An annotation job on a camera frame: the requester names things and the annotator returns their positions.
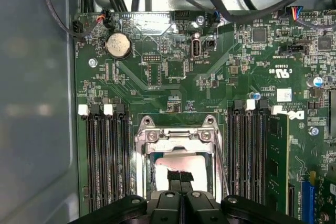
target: mounting screw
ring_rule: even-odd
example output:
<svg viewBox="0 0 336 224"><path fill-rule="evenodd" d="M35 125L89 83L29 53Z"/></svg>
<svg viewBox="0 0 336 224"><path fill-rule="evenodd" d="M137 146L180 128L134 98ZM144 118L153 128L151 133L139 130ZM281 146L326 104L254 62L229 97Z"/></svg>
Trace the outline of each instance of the mounting screw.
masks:
<svg viewBox="0 0 336 224"><path fill-rule="evenodd" d="M197 191L193 192L191 195L195 198L200 198L200 196L201 196L201 194Z"/></svg>
<svg viewBox="0 0 336 224"><path fill-rule="evenodd" d="M205 23L205 17L204 17L204 16L198 16L198 17L196 18L196 23L197 23L198 25L200 25L200 26L203 26L204 23Z"/></svg>
<svg viewBox="0 0 336 224"><path fill-rule="evenodd" d="M211 138L211 132L210 131L203 131L201 133L201 139L210 140L210 138Z"/></svg>
<svg viewBox="0 0 336 224"><path fill-rule="evenodd" d="M309 135L311 136L317 136L319 134L319 129L316 127L310 127L309 129Z"/></svg>
<svg viewBox="0 0 336 224"><path fill-rule="evenodd" d="M147 138L149 141L156 141L158 139L158 134L155 131L148 133Z"/></svg>
<svg viewBox="0 0 336 224"><path fill-rule="evenodd" d="M235 198L228 198L227 201L229 201L232 204L238 203L238 200Z"/></svg>
<svg viewBox="0 0 336 224"><path fill-rule="evenodd" d="M173 193L166 193L167 198L173 198L175 195Z"/></svg>
<svg viewBox="0 0 336 224"><path fill-rule="evenodd" d="M95 58L89 59L89 66L95 68L98 65L98 61Z"/></svg>

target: motherboard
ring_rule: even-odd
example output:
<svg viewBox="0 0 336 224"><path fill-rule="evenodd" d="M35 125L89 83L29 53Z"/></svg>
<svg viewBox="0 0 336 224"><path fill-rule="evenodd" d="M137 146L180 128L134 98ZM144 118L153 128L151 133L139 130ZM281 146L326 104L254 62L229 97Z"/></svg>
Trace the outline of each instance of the motherboard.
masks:
<svg viewBox="0 0 336 224"><path fill-rule="evenodd" d="M73 26L99 15L78 14ZM333 18L301 12L316 25ZM332 29L286 10L250 24L215 11L110 13L75 40L75 67L82 216L150 197L168 186L168 168L191 172L202 180L194 189L217 201L236 194L335 222Z"/></svg>

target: gray case wall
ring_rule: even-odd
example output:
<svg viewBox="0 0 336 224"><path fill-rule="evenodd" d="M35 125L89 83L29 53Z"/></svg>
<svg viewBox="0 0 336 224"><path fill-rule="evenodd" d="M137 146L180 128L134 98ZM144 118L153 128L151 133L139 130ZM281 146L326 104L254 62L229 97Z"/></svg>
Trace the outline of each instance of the gray case wall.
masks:
<svg viewBox="0 0 336 224"><path fill-rule="evenodd" d="M279 0L253 1L262 8ZM224 2L244 8L241 0ZM78 0L53 3L67 20ZM322 8L330 1L296 4ZM194 9L184 0L141 0L145 7ZM79 214L72 38L44 0L0 0L0 24L0 223L67 223Z"/></svg>

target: blue slot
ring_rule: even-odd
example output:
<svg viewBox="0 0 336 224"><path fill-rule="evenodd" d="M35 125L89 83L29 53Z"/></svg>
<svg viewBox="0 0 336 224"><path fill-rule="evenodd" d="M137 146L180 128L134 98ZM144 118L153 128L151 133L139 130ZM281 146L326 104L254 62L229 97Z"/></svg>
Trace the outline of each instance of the blue slot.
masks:
<svg viewBox="0 0 336 224"><path fill-rule="evenodd" d="M309 181L302 182L302 221L314 224L315 187Z"/></svg>

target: black ram slot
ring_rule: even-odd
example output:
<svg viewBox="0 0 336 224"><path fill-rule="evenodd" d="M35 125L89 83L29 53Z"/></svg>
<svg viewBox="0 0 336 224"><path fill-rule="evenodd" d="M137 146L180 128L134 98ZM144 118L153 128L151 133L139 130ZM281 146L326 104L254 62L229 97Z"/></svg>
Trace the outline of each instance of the black ram slot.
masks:
<svg viewBox="0 0 336 224"><path fill-rule="evenodd" d="M254 156L254 149L251 145L254 140L254 129L255 129L255 117L253 111L246 113L246 124L245 124L245 164L244 164L244 197L251 199L251 178L253 174L251 172L252 157Z"/></svg>
<svg viewBox="0 0 336 224"><path fill-rule="evenodd" d="M239 186L239 178L240 178L240 146L239 146L239 141L241 138L241 120L240 120L240 115L237 113L235 115L235 139L234 139L234 145L235 145L235 155L236 155L236 160L235 160L235 190L234 194L235 195L240 195L240 186Z"/></svg>
<svg viewBox="0 0 336 224"><path fill-rule="evenodd" d="M227 144L228 144L228 187L229 193L234 194L235 192L235 176L236 176L236 149L235 149L235 133L236 133L236 122L235 116L228 116L228 132L227 132Z"/></svg>
<svg viewBox="0 0 336 224"><path fill-rule="evenodd" d="M258 201L258 145L257 145L257 134L256 125L258 124L258 116L253 115L253 124L251 126L251 157L250 157L250 187L251 187L251 200Z"/></svg>
<svg viewBox="0 0 336 224"><path fill-rule="evenodd" d="M93 120L93 138L94 138L94 167L95 167L95 180L96 180L96 206L97 208L102 207L102 188L103 188L103 166L102 166L102 156L101 156L101 118L100 116L95 116Z"/></svg>
<svg viewBox="0 0 336 224"><path fill-rule="evenodd" d="M112 157L111 157L111 128L110 128L110 118L105 116L103 119L103 140L105 141L106 149L105 149L105 163L106 163L106 180L107 180L107 191L105 193L105 198L107 204L113 202L113 194L114 184L112 182Z"/></svg>
<svg viewBox="0 0 336 224"><path fill-rule="evenodd" d="M86 121L86 134L87 134L87 156L88 156L88 190L89 190L89 209L90 212L97 209L96 206L96 180L95 180L95 163L94 163L94 137L93 137L93 120L84 118Z"/></svg>
<svg viewBox="0 0 336 224"><path fill-rule="evenodd" d="M257 159L257 170L258 180L257 180L257 196L260 204L265 203L265 163L266 163L266 113L260 111L258 114L258 125L257 125L257 148L258 159Z"/></svg>
<svg viewBox="0 0 336 224"><path fill-rule="evenodd" d="M228 110L229 193L265 203L265 110Z"/></svg>
<svg viewBox="0 0 336 224"><path fill-rule="evenodd" d="M239 147L238 147L238 156L239 156L239 195L245 197L245 159L247 158L246 153L246 138L245 138L245 115L240 116L240 128L239 128Z"/></svg>
<svg viewBox="0 0 336 224"><path fill-rule="evenodd" d="M111 149L111 180L113 201L119 199L119 172L118 172L118 122L110 119L110 149Z"/></svg>
<svg viewBox="0 0 336 224"><path fill-rule="evenodd" d="M106 121L104 116L100 120L100 142L99 142L99 151L100 151L100 166L101 166L101 173L100 173L100 183L101 183L101 206L104 207L108 205L108 162L107 162L107 138L106 138Z"/></svg>
<svg viewBox="0 0 336 224"><path fill-rule="evenodd" d="M122 149L122 180L123 180L123 193L124 195L130 195L130 154L129 154L129 130L128 130L128 119L126 114L119 115L120 129L121 129L121 149Z"/></svg>

